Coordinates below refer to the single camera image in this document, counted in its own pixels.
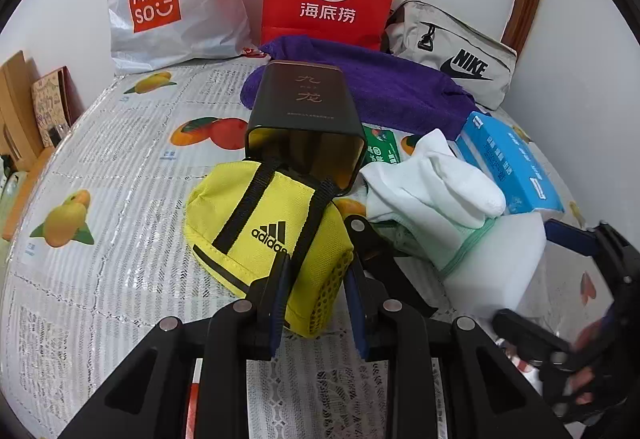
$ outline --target bag strap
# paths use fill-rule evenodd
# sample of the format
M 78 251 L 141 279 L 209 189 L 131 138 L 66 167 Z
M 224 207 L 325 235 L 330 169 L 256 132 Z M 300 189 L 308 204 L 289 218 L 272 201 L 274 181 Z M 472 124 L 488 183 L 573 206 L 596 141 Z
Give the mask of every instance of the bag strap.
M 316 191 L 309 200 L 309 211 L 306 215 L 305 224 L 302 226 L 296 247 L 291 255 L 291 279 L 292 284 L 298 277 L 302 262 L 305 260 L 306 253 L 314 241 L 314 237 L 318 232 L 324 210 L 334 197 L 338 194 L 340 188 L 331 180 L 325 179 L 320 183 Z
M 274 173 L 281 165 L 282 163 L 278 160 L 267 160 L 258 166 L 238 205 L 227 219 L 220 233 L 211 242 L 211 245 L 220 253 L 226 255 L 231 246 L 234 245 L 242 228 L 244 228 L 251 214 L 254 213 L 255 207 L 258 205 L 267 186 L 269 186 Z
M 217 237 L 211 243 L 220 253 L 225 255 L 238 239 L 242 228 L 246 225 L 249 217 L 254 212 L 264 191 L 269 186 L 276 170 L 282 166 L 279 160 L 268 160 L 260 164 L 255 171 L 254 177 L 247 186 L 238 205 L 229 216 L 223 228 Z M 305 223 L 302 226 L 296 247 L 291 256 L 291 274 L 292 281 L 298 277 L 302 262 L 305 260 L 306 253 L 318 232 L 324 210 L 334 197 L 338 194 L 340 188 L 331 180 L 325 179 L 320 183 L 309 200 L 309 210 L 306 215 Z

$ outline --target human hand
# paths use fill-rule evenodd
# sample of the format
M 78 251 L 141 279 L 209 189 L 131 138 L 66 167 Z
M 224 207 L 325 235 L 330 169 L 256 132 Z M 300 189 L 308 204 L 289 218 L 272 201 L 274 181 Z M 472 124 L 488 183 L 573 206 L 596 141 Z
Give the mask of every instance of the human hand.
M 578 334 L 578 337 L 575 340 L 573 347 L 574 351 L 579 351 L 585 348 L 588 343 L 596 339 L 596 337 L 600 333 L 601 328 L 602 320 L 598 320 L 581 330 L 580 334 Z M 577 372 L 577 374 L 574 374 L 569 378 L 569 387 L 571 388 L 572 392 L 575 392 L 576 390 L 584 387 L 592 379 L 593 369 L 591 367 L 585 367 L 581 371 Z M 585 392 L 584 394 L 580 394 L 577 398 L 575 398 L 576 405 L 587 405 L 588 403 L 592 402 L 593 394 L 591 392 Z

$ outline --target mango print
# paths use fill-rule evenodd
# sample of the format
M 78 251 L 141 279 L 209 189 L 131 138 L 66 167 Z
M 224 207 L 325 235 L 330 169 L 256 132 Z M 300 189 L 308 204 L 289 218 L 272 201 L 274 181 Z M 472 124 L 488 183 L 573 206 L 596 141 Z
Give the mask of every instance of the mango print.
M 338 208 L 343 220 L 349 215 L 367 216 L 367 209 L 365 205 L 355 199 L 338 197 L 337 199 L 334 199 L 334 204 L 335 207 Z
M 51 247 L 62 247 L 69 241 L 93 245 L 94 238 L 86 225 L 86 214 L 91 202 L 87 190 L 78 190 L 53 208 L 44 222 L 31 232 L 30 237 L 42 237 Z
M 132 86 L 129 90 L 125 91 L 125 94 L 145 94 L 146 92 L 151 92 L 156 88 L 160 88 L 161 86 L 175 85 L 176 83 L 171 81 L 171 73 L 167 70 L 163 72 L 156 72 L 151 76 L 147 76 L 143 80 L 140 80 L 134 86 Z
M 400 141 L 400 146 L 402 147 L 402 150 L 407 152 L 407 154 L 409 155 L 414 153 L 415 145 L 418 143 L 418 139 L 420 139 L 421 137 L 422 137 L 421 135 L 417 135 L 417 134 L 405 135 L 402 138 L 402 141 Z
M 175 129 L 171 143 L 175 146 L 189 146 L 210 139 L 225 150 L 244 148 L 246 121 L 237 117 L 200 117 L 192 119 Z

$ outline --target brown book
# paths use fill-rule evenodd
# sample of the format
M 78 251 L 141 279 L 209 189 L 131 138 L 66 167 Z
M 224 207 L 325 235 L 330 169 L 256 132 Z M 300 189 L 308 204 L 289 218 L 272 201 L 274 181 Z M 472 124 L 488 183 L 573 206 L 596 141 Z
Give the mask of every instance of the brown book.
M 42 143 L 46 148 L 53 146 L 47 132 L 49 127 L 61 124 L 68 130 L 71 125 L 67 99 L 68 82 L 66 67 L 60 67 L 31 85 L 33 112 Z

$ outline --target mattress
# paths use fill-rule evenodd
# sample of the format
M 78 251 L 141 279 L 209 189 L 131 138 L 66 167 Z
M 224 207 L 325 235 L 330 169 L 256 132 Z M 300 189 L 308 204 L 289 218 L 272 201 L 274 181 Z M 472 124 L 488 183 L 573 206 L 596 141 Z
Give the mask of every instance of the mattress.
M 0 316 L 0 388 L 34 436 L 56 437 L 160 319 L 195 321 L 235 299 L 191 255 L 184 204 L 213 166 L 244 158 L 240 89 L 264 63 L 196 61 L 118 78 L 50 159 L 12 242 Z M 212 120 L 226 128 L 204 129 Z M 567 206 L 568 189 L 536 156 Z M 65 199 L 86 215 L 60 245 L 62 233 L 46 238 L 41 225 Z M 435 317 L 451 321 L 433 268 L 398 262 Z M 549 293 L 543 263 L 522 308 L 557 328 L 566 308 Z M 343 291 L 318 339 L 285 330 L 276 358 L 248 362 L 247 378 L 253 438 L 383 437 L 386 362 L 358 357 Z

